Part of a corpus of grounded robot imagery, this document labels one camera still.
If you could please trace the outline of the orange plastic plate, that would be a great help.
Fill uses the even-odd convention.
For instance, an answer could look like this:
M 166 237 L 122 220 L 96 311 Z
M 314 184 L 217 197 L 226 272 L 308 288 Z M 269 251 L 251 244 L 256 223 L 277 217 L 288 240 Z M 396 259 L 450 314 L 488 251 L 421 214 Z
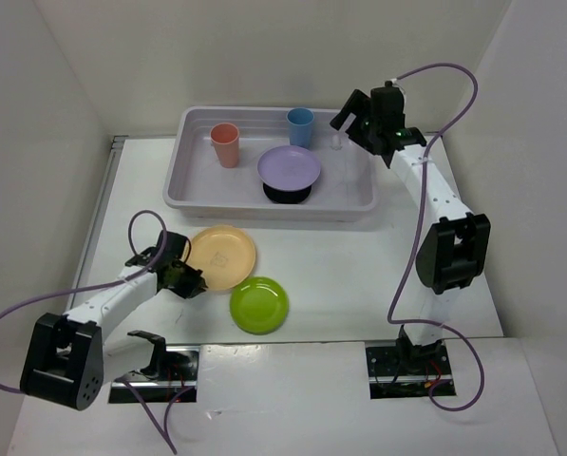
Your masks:
M 253 272 L 256 248 L 243 230 L 231 225 L 216 225 L 191 239 L 187 263 L 202 270 L 209 292 L 224 292 L 233 289 Z

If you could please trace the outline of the blue plastic cup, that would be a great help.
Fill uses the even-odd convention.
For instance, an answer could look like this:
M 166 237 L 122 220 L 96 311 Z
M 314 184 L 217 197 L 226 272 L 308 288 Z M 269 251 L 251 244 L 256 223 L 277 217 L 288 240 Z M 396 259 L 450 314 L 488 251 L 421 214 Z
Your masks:
M 312 140 L 314 114 L 304 107 L 293 108 L 286 116 L 289 127 L 290 145 L 309 148 Z

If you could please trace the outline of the green plastic plate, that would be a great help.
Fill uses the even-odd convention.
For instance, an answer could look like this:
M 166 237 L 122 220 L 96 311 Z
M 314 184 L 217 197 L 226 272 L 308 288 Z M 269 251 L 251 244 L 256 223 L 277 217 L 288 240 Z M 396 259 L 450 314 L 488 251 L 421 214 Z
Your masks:
M 265 335 L 277 331 L 285 323 L 290 301 L 278 282 L 255 276 L 233 289 L 229 309 L 233 321 L 242 331 Z

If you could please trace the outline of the purple plastic plate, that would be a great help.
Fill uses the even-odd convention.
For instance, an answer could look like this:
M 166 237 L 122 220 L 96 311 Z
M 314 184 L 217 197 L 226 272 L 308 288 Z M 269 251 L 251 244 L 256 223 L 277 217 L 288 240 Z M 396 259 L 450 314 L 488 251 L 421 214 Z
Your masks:
M 320 177 L 321 161 L 310 150 L 283 145 L 265 151 L 257 162 L 260 179 L 273 189 L 294 192 L 312 186 Z

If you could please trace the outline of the black small plate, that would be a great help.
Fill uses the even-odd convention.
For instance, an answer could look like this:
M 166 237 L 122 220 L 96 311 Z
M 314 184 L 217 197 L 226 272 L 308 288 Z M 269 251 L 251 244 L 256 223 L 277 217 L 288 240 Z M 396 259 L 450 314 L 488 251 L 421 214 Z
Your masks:
M 273 203 L 277 204 L 300 204 L 305 201 L 312 192 L 312 187 L 308 186 L 301 190 L 284 191 L 275 189 L 265 182 L 262 183 L 265 196 Z

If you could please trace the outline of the pink plastic cup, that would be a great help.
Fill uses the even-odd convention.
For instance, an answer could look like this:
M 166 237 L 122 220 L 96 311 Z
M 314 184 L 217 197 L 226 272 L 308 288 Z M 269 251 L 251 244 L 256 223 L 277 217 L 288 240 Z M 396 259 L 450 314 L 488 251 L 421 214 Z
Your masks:
M 235 168 L 239 163 L 239 130 L 232 123 L 218 123 L 210 132 L 219 164 L 225 168 Z

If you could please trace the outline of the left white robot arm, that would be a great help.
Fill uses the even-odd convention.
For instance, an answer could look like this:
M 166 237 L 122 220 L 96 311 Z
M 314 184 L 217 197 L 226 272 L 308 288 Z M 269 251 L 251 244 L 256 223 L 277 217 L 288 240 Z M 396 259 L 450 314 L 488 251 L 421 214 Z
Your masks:
M 108 338 L 142 304 L 161 291 L 182 299 L 204 293 L 200 269 L 188 265 L 191 241 L 163 231 L 155 246 L 124 264 L 119 284 L 107 287 L 83 304 L 57 315 L 45 313 L 34 325 L 20 390 L 71 409 L 87 409 L 102 385 L 130 371 L 146 379 L 162 377 L 168 368 L 166 340 L 146 330 L 126 338 Z

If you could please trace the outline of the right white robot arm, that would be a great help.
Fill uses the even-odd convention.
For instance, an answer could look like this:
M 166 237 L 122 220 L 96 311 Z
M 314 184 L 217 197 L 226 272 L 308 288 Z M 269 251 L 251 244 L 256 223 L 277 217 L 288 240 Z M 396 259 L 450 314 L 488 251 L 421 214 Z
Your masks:
M 415 373 L 441 354 L 443 324 L 460 291 L 482 274 L 491 223 L 460 200 L 429 157 L 431 142 L 405 120 L 403 91 L 387 82 L 369 94 L 353 90 L 330 125 L 381 158 L 419 207 L 421 233 L 407 277 L 421 288 L 395 342 L 397 366 Z

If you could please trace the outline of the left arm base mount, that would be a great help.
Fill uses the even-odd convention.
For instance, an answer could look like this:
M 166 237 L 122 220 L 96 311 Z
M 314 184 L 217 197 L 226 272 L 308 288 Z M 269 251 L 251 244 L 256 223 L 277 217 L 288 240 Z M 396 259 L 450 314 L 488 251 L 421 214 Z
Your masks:
M 197 401 L 199 346 L 168 344 L 163 336 L 140 330 L 129 332 L 124 342 L 140 364 L 122 379 L 145 403 Z

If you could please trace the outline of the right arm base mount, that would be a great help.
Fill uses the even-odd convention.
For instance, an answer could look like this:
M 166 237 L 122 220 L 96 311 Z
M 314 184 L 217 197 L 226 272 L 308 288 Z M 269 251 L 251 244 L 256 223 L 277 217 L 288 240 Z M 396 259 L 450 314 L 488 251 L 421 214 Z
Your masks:
M 392 341 L 365 346 L 372 400 L 455 396 L 456 390 L 445 345 L 425 360 L 402 361 L 400 351 Z

